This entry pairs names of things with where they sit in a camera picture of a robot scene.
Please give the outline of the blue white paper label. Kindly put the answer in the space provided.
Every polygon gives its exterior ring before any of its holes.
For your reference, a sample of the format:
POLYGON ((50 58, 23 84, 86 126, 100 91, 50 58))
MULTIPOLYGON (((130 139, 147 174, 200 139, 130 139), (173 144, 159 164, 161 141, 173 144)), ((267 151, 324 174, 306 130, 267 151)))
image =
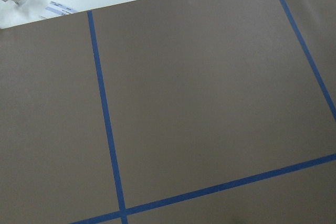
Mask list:
POLYGON ((41 19, 50 19, 77 13, 78 11, 63 4, 51 1, 40 13, 41 19))

